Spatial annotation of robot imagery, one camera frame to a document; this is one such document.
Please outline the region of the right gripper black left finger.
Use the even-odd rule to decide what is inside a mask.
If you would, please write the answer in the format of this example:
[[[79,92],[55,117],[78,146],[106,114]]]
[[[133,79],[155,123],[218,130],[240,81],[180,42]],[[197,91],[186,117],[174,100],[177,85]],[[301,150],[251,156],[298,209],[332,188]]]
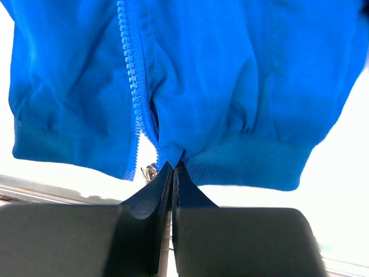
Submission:
[[[117,205],[1,208],[2,276],[166,276],[171,166]]]

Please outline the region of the blue white red jacket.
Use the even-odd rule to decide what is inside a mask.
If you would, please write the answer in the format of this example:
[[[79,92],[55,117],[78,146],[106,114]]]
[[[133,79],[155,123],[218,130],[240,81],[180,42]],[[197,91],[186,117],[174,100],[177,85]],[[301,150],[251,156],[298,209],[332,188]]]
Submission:
[[[13,156],[292,191],[368,52],[367,1],[3,1]]]

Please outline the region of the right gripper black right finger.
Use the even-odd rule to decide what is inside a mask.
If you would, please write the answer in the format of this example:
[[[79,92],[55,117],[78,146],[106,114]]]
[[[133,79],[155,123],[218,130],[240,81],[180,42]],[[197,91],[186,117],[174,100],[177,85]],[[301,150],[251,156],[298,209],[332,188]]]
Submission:
[[[179,276],[326,276],[317,241],[294,208],[222,208],[183,163],[172,180],[172,234]]]

